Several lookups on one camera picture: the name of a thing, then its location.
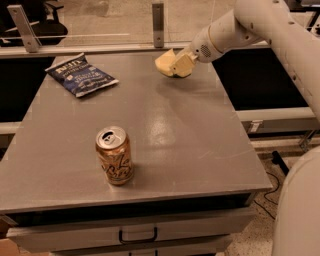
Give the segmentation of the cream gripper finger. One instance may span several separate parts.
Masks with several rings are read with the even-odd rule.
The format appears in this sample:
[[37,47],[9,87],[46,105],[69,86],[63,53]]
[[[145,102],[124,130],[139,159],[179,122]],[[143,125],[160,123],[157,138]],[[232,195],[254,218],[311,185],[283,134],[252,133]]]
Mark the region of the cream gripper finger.
[[179,52],[169,65],[173,77],[185,78],[189,76],[197,62],[197,56],[192,52]]

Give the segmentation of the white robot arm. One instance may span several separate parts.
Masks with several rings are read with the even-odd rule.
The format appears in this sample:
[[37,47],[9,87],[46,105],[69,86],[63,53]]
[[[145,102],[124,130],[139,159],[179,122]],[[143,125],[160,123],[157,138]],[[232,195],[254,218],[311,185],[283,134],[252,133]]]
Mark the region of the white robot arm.
[[[187,76],[196,62],[266,41],[320,120],[320,39],[297,24],[284,0],[237,0],[234,9],[205,27],[170,64]],[[302,155],[282,185],[272,256],[320,256],[320,147]]]

